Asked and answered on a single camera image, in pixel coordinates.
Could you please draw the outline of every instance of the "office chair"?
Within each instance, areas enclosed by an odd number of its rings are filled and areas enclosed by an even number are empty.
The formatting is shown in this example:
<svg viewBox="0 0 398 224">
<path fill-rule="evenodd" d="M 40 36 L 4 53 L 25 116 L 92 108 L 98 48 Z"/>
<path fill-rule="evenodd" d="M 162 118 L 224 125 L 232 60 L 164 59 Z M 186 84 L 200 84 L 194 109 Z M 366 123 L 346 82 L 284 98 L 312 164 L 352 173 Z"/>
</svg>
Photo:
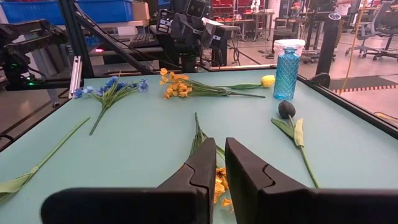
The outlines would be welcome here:
<svg viewBox="0 0 398 224">
<path fill-rule="evenodd" d="M 393 36 L 398 35 L 398 11 L 392 11 L 386 14 L 381 21 L 383 29 L 379 29 L 381 35 L 389 36 L 387 45 L 385 48 L 380 49 L 379 53 L 369 53 L 374 55 L 373 60 L 377 60 L 379 57 L 392 57 L 398 60 L 398 49 L 390 49 L 390 44 Z"/>
<path fill-rule="evenodd" d="M 384 2 L 381 4 L 380 9 L 376 13 L 376 15 L 373 17 L 372 22 L 361 22 L 358 21 L 360 26 L 361 26 L 361 32 L 356 36 L 358 40 L 363 40 L 362 45 L 360 46 L 355 46 L 355 47 L 350 47 L 346 51 L 346 55 L 352 50 L 359 50 L 359 53 L 363 53 L 362 57 L 366 57 L 366 54 L 368 53 L 368 50 L 375 51 L 376 53 L 380 53 L 380 49 L 375 49 L 371 47 L 365 46 L 365 40 L 367 40 L 370 37 L 374 37 L 376 35 L 381 34 L 379 31 L 379 26 L 381 25 L 381 20 L 382 18 L 386 15 L 387 10 L 389 9 L 391 5 L 391 2 Z"/>
</svg>

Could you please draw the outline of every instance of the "hazard tape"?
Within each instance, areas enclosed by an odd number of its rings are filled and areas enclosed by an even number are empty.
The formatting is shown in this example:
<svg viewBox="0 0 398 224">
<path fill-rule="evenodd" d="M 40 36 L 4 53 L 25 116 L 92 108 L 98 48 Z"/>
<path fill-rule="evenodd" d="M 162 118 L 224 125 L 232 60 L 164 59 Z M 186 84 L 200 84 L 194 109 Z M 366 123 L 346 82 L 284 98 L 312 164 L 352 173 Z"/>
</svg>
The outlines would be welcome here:
<svg viewBox="0 0 398 224">
<path fill-rule="evenodd" d="M 388 90 L 396 88 L 398 89 L 398 85 L 386 85 L 386 86 L 372 86 L 372 87 L 360 87 L 360 88 L 347 88 L 342 91 L 342 93 L 345 92 L 353 92 L 353 91 L 370 91 L 370 90 Z M 340 94 L 341 90 L 331 90 L 333 93 Z"/>
</svg>

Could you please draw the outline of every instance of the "blue artificial flower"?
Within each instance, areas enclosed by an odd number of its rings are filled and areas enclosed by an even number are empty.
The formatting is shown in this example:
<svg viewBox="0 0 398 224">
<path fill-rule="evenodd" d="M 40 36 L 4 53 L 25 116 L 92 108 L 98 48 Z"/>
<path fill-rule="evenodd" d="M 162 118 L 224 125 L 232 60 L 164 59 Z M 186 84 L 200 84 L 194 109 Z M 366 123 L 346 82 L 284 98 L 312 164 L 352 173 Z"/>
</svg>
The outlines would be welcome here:
<svg viewBox="0 0 398 224">
<path fill-rule="evenodd" d="M 104 95 L 104 92 L 105 92 L 105 88 L 101 86 L 101 87 L 97 90 L 97 95 L 98 95 L 98 96 L 102 96 L 102 95 Z"/>
<path fill-rule="evenodd" d="M 146 91 L 146 90 L 148 90 L 148 88 L 149 88 L 149 85 L 143 82 L 138 86 L 138 91 L 140 91 L 140 92 Z"/>
<path fill-rule="evenodd" d="M 87 88 L 83 89 L 83 93 L 87 94 L 87 93 L 91 93 L 94 90 L 94 88 L 92 86 L 88 86 Z"/>
<path fill-rule="evenodd" d="M 106 83 L 105 86 L 108 88 L 111 88 L 111 86 L 118 81 L 117 76 L 112 76 L 111 79 L 109 79 Z"/>
<path fill-rule="evenodd" d="M 127 85 L 127 82 L 119 82 L 116 91 L 119 91 L 121 88 L 125 87 Z"/>
<path fill-rule="evenodd" d="M 83 91 L 82 91 L 82 90 L 79 90 L 79 89 L 76 89 L 75 92 L 74 92 L 74 94 L 73 94 L 74 99 L 78 99 L 78 98 L 80 98 L 81 96 L 83 96 Z"/>
</svg>

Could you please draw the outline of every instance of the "blue glass vase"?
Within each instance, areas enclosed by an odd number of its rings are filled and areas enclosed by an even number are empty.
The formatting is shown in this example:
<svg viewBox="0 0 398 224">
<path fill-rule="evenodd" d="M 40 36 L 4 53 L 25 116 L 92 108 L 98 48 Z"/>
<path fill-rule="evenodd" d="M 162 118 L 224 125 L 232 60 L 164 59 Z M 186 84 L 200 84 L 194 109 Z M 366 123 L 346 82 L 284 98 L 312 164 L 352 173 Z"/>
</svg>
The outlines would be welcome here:
<svg viewBox="0 0 398 224">
<path fill-rule="evenodd" d="M 296 87 L 300 56 L 294 53 L 294 47 L 286 47 L 284 51 L 284 54 L 278 56 L 274 97 L 279 100 L 291 100 Z"/>
</svg>

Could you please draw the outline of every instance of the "light blue table surface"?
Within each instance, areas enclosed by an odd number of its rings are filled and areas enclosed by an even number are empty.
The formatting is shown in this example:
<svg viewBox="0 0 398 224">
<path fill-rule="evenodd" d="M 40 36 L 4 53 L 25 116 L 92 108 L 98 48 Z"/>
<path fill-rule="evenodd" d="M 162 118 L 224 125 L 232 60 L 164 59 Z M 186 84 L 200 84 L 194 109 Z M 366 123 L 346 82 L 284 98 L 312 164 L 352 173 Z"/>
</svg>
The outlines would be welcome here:
<svg viewBox="0 0 398 224">
<path fill-rule="evenodd" d="M 210 85 L 256 83 L 275 70 L 192 74 Z M 139 80 L 125 77 L 122 80 Z M 267 98 L 196 97 L 165 100 L 158 75 L 145 77 L 149 91 L 127 96 L 88 133 L 101 105 L 92 98 L 71 100 L 0 153 L 0 181 L 37 165 L 85 117 L 84 124 L 13 198 L 0 206 L 0 223 L 41 223 L 40 206 L 50 194 L 70 187 L 156 187 L 187 159 L 202 129 L 224 147 L 234 137 L 295 180 L 313 187 L 300 153 L 271 123 L 280 103 L 273 89 L 249 90 Z M 85 80 L 101 86 L 106 79 Z M 305 150 L 321 187 L 398 188 L 398 141 L 321 94 L 297 82 L 292 100 L 303 118 Z M 235 223 L 230 208 L 215 206 L 214 223 Z"/>
</svg>

